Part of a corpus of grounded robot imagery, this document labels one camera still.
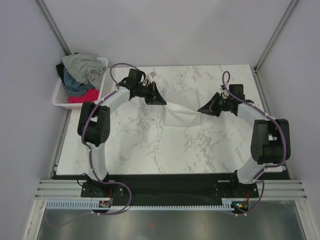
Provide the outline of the white t shirt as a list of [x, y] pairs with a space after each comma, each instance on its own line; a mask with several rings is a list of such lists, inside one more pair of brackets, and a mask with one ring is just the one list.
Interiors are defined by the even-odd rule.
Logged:
[[166, 88], [164, 99], [164, 123], [166, 127], [195, 127], [202, 124], [198, 91], [196, 89], [174, 91]]

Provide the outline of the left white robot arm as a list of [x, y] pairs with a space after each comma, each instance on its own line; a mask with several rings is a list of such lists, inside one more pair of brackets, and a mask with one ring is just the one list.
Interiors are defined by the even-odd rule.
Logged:
[[155, 72], [145, 74], [131, 68], [128, 76], [116, 83], [116, 89], [102, 97], [98, 103], [86, 101], [82, 104], [77, 133], [88, 151], [89, 171], [82, 185], [81, 197], [106, 197], [112, 188], [105, 156], [105, 143], [111, 133], [111, 114], [135, 97], [144, 99], [147, 105], [167, 104], [159, 93], [155, 76]]

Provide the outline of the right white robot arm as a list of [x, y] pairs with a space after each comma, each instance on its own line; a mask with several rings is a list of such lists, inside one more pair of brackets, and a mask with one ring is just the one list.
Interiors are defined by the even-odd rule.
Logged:
[[229, 191], [235, 197], [252, 190], [266, 169], [282, 166], [291, 156], [289, 122], [269, 116], [255, 107], [252, 100], [246, 99], [242, 84], [230, 85], [226, 97], [216, 92], [197, 111], [215, 117], [230, 112], [252, 127], [251, 157], [230, 177]]

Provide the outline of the red t shirt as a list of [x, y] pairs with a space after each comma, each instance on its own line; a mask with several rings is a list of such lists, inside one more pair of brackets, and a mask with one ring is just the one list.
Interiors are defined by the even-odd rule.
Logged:
[[86, 93], [82, 96], [70, 96], [68, 98], [69, 104], [82, 104], [84, 102], [94, 102], [99, 97], [99, 91], [95, 88], [88, 89]]

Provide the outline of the grey t shirt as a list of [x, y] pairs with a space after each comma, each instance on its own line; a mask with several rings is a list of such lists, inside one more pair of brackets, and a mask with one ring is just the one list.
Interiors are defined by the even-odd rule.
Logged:
[[107, 67], [95, 55], [72, 54], [62, 57], [61, 62], [77, 82], [84, 85], [90, 83], [96, 90], [101, 89]]

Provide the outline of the teal t shirt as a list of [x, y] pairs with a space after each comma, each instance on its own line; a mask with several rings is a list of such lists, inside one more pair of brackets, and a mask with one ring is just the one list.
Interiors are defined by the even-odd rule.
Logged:
[[67, 71], [63, 68], [63, 82], [66, 92], [70, 97], [80, 97], [83, 96], [87, 90], [94, 89], [95, 87], [89, 84], [83, 84], [76, 81]]

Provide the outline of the black t shirt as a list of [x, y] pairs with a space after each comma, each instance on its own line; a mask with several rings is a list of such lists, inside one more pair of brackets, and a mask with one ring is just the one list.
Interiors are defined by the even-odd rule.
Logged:
[[60, 79], [64, 81], [64, 69], [66, 69], [69, 75], [80, 83], [82, 81], [79, 73], [80, 61], [81, 55], [78, 52], [62, 57], [61, 62], [55, 66]]

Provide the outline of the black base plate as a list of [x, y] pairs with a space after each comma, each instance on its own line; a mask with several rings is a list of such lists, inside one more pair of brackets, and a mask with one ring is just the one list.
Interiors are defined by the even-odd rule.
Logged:
[[124, 174], [108, 176], [108, 195], [116, 205], [218, 204], [227, 199], [258, 198], [258, 187], [233, 194], [232, 173]]

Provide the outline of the aluminium front rail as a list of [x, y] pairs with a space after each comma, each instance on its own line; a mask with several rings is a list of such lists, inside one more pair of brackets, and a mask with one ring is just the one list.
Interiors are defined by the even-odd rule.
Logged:
[[[40, 199], [78, 199], [81, 186], [75, 180], [41, 180], [35, 196]], [[263, 201], [302, 201], [307, 199], [299, 180], [265, 180]]]

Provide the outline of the right aluminium frame post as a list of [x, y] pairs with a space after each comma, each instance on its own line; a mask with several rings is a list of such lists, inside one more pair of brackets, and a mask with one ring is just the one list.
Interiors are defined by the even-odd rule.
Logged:
[[270, 39], [268, 40], [262, 54], [260, 55], [257, 63], [253, 67], [253, 71], [255, 74], [259, 72], [263, 63], [265, 62], [267, 56], [269, 55], [270, 51], [272, 50], [274, 44], [280, 37], [282, 31], [284, 30], [286, 24], [288, 23], [290, 17], [292, 16], [293, 12], [295, 11], [296, 7], [300, 3], [300, 0], [291, 0], [286, 7], [284, 13], [282, 14], [276, 28], [274, 29]]

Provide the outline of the aluminium frame post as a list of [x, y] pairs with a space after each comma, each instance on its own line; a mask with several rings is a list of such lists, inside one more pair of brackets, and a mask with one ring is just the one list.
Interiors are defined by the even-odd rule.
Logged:
[[295, 11], [296, 7], [300, 3], [300, 0], [291, 0], [286, 7], [284, 13], [282, 14], [276, 28], [274, 29], [270, 39], [268, 40], [262, 54], [260, 55], [257, 63], [253, 67], [253, 71], [255, 74], [259, 72], [263, 63], [265, 62], [267, 56], [269, 55], [270, 51], [272, 50], [274, 44], [280, 37], [282, 31], [284, 30], [286, 24], [288, 23], [290, 17], [292, 16], [293, 12]]
[[39, 8], [45, 21], [49, 25], [54, 37], [56, 38], [56, 40], [57, 40], [59, 46], [61, 47], [61, 49], [63, 50], [64, 54], [66, 56], [70, 55], [71, 51], [70, 51], [63, 35], [61, 34], [61, 31], [59, 30], [58, 25], [56, 24], [52, 14], [50, 13], [45, 1], [44, 0], [34, 0], [34, 2], [36, 3], [37, 7]]

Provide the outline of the left aluminium frame post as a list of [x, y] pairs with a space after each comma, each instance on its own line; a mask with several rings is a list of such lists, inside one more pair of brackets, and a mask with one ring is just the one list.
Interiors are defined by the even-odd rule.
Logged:
[[45, 21], [49, 25], [54, 37], [56, 38], [56, 40], [57, 40], [59, 46], [61, 47], [61, 49], [63, 50], [64, 54], [66, 56], [70, 55], [71, 51], [70, 51], [63, 35], [61, 34], [61, 31], [59, 30], [58, 25], [56, 24], [52, 14], [50, 13], [45, 1], [44, 0], [34, 0], [34, 2], [36, 3], [37, 7], [39, 8]]

